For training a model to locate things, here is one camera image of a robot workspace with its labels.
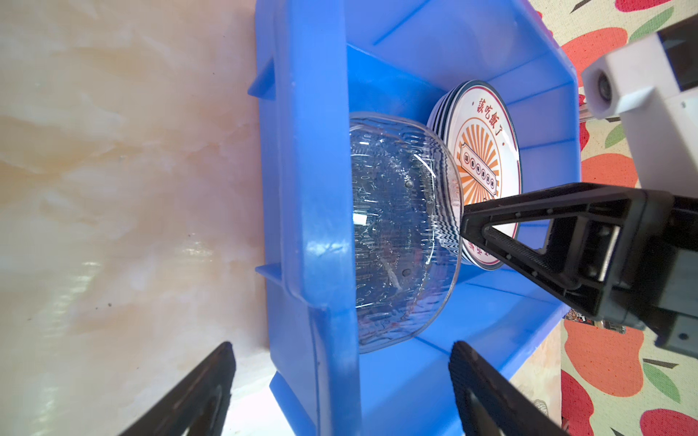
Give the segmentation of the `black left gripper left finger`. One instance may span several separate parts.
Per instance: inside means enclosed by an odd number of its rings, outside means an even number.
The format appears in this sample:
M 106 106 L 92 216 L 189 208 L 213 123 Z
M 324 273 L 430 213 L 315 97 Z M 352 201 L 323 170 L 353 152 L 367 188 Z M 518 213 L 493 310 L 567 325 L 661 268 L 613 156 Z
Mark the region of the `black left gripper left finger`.
M 223 342 L 123 435 L 220 435 L 236 374 L 232 343 Z

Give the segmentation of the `clear glass plate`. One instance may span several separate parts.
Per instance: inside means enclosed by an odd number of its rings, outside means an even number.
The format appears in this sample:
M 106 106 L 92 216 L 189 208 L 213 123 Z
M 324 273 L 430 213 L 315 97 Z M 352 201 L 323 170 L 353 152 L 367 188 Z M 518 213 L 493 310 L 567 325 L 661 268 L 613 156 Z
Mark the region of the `clear glass plate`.
M 362 354 L 421 334 L 462 261 L 462 190 L 443 141 L 415 121 L 350 116 L 356 314 Z

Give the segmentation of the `blue plastic bin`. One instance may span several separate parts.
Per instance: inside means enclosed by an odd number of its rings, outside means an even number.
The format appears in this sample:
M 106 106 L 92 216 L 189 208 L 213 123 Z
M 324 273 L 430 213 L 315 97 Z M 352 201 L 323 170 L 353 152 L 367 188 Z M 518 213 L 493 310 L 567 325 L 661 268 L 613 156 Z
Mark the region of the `blue plastic bin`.
M 507 268 L 463 271 L 421 334 L 361 354 L 349 117 L 424 122 L 465 81 L 503 98 L 523 190 L 581 178 L 577 76 L 527 1 L 260 1 L 257 76 L 271 389 L 302 435 L 459 435 L 455 342 L 513 376 L 566 307 Z

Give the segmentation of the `orange sunburst plate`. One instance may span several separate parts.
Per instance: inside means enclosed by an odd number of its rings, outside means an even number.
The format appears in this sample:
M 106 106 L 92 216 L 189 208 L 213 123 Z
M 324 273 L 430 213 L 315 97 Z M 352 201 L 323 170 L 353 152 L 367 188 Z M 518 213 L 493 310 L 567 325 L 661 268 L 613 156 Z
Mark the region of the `orange sunburst plate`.
M 516 131 L 494 87 L 469 81 L 454 94 L 445 118 L 445 144 L 458 170 L 464 206 L 523 191 Z

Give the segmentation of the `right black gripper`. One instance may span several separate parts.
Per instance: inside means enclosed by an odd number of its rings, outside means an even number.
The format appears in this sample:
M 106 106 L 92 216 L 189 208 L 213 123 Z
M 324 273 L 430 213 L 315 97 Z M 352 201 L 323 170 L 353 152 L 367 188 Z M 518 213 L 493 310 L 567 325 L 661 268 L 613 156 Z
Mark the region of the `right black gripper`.
M 463 210 L 461 235 L 577 312 L 697 356 L 697 200 L 571 183 Z

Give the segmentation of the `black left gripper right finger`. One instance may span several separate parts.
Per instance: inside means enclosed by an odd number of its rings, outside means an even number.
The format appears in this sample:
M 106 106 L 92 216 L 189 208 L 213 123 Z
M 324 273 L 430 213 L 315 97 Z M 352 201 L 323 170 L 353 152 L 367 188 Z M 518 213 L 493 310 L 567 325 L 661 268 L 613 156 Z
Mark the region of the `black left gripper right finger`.
M 468 343 L 452 348 L 448 369 L 466 435 L 565 435 Z

